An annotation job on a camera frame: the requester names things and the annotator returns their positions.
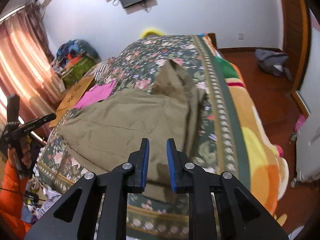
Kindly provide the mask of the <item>person's left hand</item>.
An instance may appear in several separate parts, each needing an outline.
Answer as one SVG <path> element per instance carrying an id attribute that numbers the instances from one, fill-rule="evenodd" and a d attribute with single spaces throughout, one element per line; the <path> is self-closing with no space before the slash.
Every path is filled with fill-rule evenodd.
<path id="1" fill-rule="evenodd" d="M 20 145 L 23 153 L 23 157 L 21 158 L 22 163 L 27 168 L 31 167 L 32 159 L 31 159 L 31 152 L 30 152 L 30 144 L 29 144 L 29 138 L 24 137 L 20 139 Z M 8 145 L 8 161 L 12 168 L 16 168 L 15 163 L 15 155 L 16 155 L 16 149 L 12 147 L 11 145 Z"/>

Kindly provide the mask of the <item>orange left sleeve forearm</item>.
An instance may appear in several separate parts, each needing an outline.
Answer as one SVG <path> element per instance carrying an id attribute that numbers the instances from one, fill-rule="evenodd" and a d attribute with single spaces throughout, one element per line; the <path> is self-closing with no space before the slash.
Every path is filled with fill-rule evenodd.
<path id="1" fill-rule="evenodd" d="M 28 178 L 20 179 L 16 170 L 7 161 L 2 187 L 9 191 L 1 191 L 1 218 L 5 225 L 18 239 L 24 239 L 32 227 L 21 220 L 23 200 L 20 194 L 25 193 Z"/>

